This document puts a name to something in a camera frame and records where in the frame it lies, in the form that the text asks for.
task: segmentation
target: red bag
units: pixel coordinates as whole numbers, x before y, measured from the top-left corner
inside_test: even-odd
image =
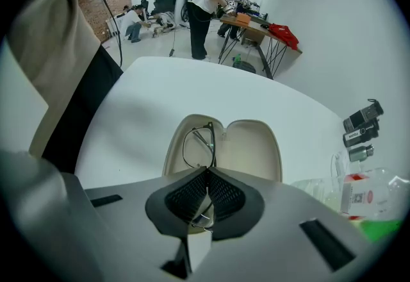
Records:
[[[296,36],[290,32],[288,26],[281,26],[280,24],[272,23],[269,25],[269,31],[274,34],[275,37],[283,40],[287,46],[290,46],[292,49],[297,49],[297,44],[299,41]]]

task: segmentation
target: green object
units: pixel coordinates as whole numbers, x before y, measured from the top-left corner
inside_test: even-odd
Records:
[[[358,223],[358,228],[372,241],[378,241],[380,238],[397,231],[400,228],[401,220],[363,220]]]

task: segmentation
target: orange box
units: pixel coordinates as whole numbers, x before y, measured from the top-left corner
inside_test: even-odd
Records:
[[[248,25],[250,22],[250,16],[244,13],[238,13],[236,16],[236,21]]]

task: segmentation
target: floor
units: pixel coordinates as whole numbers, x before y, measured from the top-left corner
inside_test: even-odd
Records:
[[[206,37],[205,48],[208,52],[208,57],[204,61],[209,61],[212,63],[218,63],[218,57],[220,50],[224,44],[224,38],[217,35],[217,31],[221,25],[219,20],[211,21],[211,26],[209,27],[208,36]],[[142,28],[141,29],[141,42],[132,44],[129,40],[122,41],[122,70],[125,71],[127,68],[139,57],[141,56],[165,56],[169,57],[169,53],[172,49],[172,43],[174,42],[175,36],[175,52],[173,57],[176,58],[192,58],[191,57],[191,45],[190,45],[190,30],[187,28],[177,28],[176,32],[171,32],[168,34],[160,35],[156,38],[152,37],[151,29]],[[111,38],[106,41],[103,46],[106,48],[107,52],[111,57],[119,64],[120,63],[120,51],[116,38]],[[226,58],[224,65],[232,66],[233,57],[237,54],[241,54],[241,59],[243,61],[249,62],[256,69],[256,73],[261,76],[266,76],[262,71],[263,64],[259,56],[258,51],[255,47],[241,45],[240,42],[235,45],[235,48]]]

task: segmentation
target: black pants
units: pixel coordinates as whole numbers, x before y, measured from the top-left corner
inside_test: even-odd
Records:
[[[186,6],[190,20],[192,58],[203,60],[207,55],[204,45],[212,14],[191,2],[187,2]]]
[[[74,173],[92,117],[121,75],[121,68],[100,46],[45,147],[43,158],[58,170]]]
[[[218,35],[225,36],[230,26],[231,26],[230,24],[223,23],[218,30]],[[238,26],[232,26],[232,30],[229,34],[229,37],[231,37],[232,39],[235,39],[236,36],[238,35],[238,30],[239,30]]]

